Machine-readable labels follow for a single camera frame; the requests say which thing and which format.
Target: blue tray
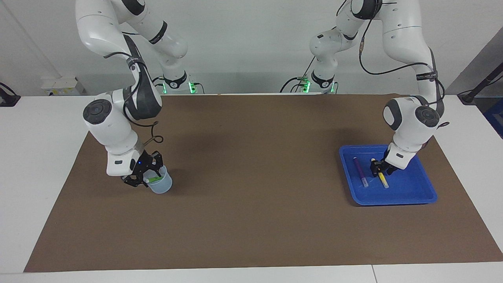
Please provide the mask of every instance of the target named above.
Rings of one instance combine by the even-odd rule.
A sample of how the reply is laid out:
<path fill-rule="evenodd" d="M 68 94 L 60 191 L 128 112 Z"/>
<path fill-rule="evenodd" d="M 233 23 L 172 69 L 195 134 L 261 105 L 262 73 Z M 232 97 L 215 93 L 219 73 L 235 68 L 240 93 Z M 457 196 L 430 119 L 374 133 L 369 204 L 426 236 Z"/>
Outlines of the blue tray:
<path fill-rule="evenodd" d="M 379 177 L 372 177 L 370 160 L 381 160 L 387 145 L 343 146 L 339 150 L 353 199 L 359 205 L 427 204 L 437 201 L 437 193 L 426 175 L 421 161 L 415 156 L 405 170 L 385 174 L 389 189 L 385 189 Z M 369 187 L 365 188 L 353 158 L 358 158 Z"/>

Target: brown table mat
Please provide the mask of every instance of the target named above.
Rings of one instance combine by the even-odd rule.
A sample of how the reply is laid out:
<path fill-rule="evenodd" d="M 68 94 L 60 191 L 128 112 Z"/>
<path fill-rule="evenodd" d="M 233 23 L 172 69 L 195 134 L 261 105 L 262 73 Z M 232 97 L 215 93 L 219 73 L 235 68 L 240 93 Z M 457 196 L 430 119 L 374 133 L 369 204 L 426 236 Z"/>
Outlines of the brown table mat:
<path fill-rule="evenodd" d="M 435 140 L 419 156 L 436 203 L 351 199 L 338 150 L 389 143 L 390 98 L 163 97 L 165 142 L 147 149 L 172 189 L 108 177 L 88 135 L 25 271 L 503 261 Z"/>

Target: marker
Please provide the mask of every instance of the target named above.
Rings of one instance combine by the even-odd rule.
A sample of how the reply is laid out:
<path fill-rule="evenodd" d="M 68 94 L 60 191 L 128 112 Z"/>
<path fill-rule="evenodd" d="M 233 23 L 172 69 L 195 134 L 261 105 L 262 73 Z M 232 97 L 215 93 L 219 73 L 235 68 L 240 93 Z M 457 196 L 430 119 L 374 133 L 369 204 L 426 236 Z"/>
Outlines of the marker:
<path fill-rule="evenodd" d="M 378 175 L 379 175 L 379 179 L 381 179 L 381 182 L 382 182 L 384 188 L 389 189 L 389 185 L 388 185 L 388 182 L 386 181 L 386 178 L 384 178 L 384 174 L 382 174 L 382 172 L 379 172 Z"/>
<path fill-rule="evenodd" d="M 365 188 L 369 187 L 369 183 L 367 182 L 367 178 L 365 178 L 365 174 L 363 174 L 362 167 L 360 166 L 360 162 L 358 162 L 358 158 L 353 158 L 353 161 L 355 162 L 356 169 L 358 170 L 358 173 L 360 174 L 360 178 L 362 179 L 363 186 Z"/>

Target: purple marker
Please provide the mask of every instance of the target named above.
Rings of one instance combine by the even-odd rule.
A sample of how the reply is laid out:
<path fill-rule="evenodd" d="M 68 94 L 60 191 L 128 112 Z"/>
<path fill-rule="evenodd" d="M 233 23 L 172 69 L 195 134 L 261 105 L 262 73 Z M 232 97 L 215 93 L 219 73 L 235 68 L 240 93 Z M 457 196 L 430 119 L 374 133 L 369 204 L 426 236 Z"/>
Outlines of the purple marker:
<path fill-rule="evenodd" d="M 358 170 L 358 173 L 360 174 L 360 178 L 362 178 L 362 183 L 365 188 L 369 187 L 369 183 L 367 182 L 367 178 L 365 178 L 365 174 L 363 174 L 362 167 L 360 166 L 360 162 L 358 162 L 358 158 L 353 158 L 353 161 L 355 162 L 356 169 Z"/>

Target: plastic cup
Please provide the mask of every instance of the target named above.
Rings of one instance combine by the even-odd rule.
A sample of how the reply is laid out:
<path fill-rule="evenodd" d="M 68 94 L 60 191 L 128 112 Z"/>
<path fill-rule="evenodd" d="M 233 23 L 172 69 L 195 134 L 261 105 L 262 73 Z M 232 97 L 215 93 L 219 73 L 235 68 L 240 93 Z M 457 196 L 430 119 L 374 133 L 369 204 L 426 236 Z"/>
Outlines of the plastic cup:
<path fill-rule="evenodd" d="M 173 179 L 168 174 L 166 166 L 162 166 L 159 169 L 159 174 L 161 175 L 161 177 L 159 177 L 157 173 L 152 170 L 148 170 L 143 174 L 143 180 L 156 194 L 162 194 L 169 191 L 171 189 L 171 186 L 173 185 Z"/>

